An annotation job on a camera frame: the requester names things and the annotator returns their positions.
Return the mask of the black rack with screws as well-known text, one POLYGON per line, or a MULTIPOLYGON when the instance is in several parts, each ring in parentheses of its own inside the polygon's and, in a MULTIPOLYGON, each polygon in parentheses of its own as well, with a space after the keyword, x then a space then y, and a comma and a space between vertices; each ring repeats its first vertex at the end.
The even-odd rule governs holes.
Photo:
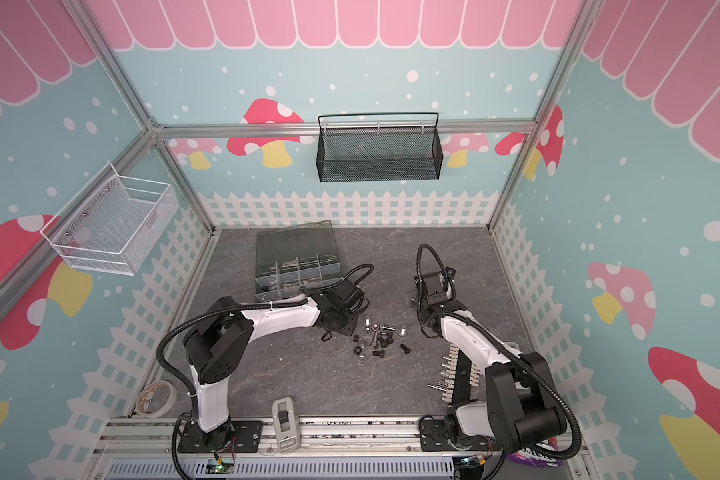
POLYGON ((430 389, 437 391, 441 399, 451 406, 469 403, 480 385, 479 368, 456 345, 451 344, 449 353, 443 357, 441 377, 430 389))

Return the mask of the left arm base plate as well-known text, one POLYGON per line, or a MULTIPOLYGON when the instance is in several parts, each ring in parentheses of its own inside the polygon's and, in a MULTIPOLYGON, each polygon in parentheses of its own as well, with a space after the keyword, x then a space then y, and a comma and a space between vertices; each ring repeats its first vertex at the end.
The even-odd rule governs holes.
POLYGON ((262 421, 228 420, 211 432, 203 431, 197 423, 180 430, 179 453, 256 453, 262 437, 262 421))

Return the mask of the grey handheld remote device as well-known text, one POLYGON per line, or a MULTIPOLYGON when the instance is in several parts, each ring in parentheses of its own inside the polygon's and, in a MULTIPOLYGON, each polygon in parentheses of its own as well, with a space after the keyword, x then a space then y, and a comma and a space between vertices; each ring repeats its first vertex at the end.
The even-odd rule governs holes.
POLYGON ((272 404, 272 418, 275 439, 280 453, 293 452, 300 447, 300 421, 294 400, 283 397, 272 404))

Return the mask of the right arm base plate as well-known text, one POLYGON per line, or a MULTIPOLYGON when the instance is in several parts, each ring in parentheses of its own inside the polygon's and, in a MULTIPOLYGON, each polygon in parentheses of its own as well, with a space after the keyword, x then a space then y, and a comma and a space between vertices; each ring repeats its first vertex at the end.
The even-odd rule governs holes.
POLYGON ((499 444, 491 437, 467 435, 451 415, 425 415, 417 423, 421 450, 424 452, 495 452, 499 444))

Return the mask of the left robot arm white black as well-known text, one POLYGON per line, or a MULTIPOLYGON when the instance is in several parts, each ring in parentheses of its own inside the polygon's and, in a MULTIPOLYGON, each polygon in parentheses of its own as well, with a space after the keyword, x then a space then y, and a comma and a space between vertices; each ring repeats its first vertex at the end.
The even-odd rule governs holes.
POLYGON ((293 297, 264 303, 240 304, 223 297, 206 313, 166 333, 156 348, 156 360, 187 388, 190 422, 209 434, 230 422, 228 378, 251 342, 311 327, 323 329, 326 337, 334 333, 351 335, 367 306, 363 290, 348 279, 316 289, 303 287, 293 297), (171 364, 165 354, 166 347, 181 333, 185 335, 189 375, 171 364))

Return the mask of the black screws cluster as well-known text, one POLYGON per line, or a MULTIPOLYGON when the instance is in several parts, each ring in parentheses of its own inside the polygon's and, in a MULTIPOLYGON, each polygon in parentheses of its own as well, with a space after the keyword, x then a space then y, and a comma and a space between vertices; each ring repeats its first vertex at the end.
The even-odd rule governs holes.
POLYGON ((371 354, 375 357, 384 358, 386 349, 394 342, 394 332, 391 330, 379 330, 373 333, 370 347, 371 354))

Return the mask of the purple candy bag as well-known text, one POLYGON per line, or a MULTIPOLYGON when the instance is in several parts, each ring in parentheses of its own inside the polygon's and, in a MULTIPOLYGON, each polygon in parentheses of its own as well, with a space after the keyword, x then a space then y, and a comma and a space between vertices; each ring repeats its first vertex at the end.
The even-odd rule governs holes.
MULTIPOLYGON (((557 451, 558 442, 556 438, 548 439, 540 444, 540 448, 548 451, 557 451)), ((508 459, 514 463, 526 465, 533 468, 559 468, 562 462, 549 456, 541 455, 530 448, 519 450, 509 454, 508 459)))

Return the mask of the clear plastic organizer box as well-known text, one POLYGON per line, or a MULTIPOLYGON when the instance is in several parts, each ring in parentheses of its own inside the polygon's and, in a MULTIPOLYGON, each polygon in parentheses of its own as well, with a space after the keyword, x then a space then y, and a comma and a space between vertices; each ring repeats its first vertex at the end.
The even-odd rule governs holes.
POLYGON ((256 236, 255 297, 286 299, 302 287, 317 288, 341 277, 330 220, 266 230, 256 236))

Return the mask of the roll of clear tape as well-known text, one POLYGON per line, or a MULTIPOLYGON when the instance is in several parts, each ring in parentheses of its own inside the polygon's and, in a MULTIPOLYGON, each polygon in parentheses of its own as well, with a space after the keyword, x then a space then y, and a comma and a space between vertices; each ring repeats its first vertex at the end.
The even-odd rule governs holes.
POLYGON ((157 380, 145 386, 138 395, 135 413, 146 418, 159 418, 169 412, 176 401, 176 387, 166 381, 157 380))

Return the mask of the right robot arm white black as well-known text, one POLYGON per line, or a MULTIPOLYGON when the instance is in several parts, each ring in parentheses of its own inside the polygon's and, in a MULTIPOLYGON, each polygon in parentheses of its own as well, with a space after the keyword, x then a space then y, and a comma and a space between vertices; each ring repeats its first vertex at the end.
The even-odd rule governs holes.
POLYGON ((492 437, 509 453, 528 449, 556 460, 575 457, 583 443, 581 428, 545 358, 509 347, 480 324, 456 299, 446 274, 419 274, 415 286, 421 325, 483 371, 486 401, 460 405, 453 413, 463 434, 492 437))

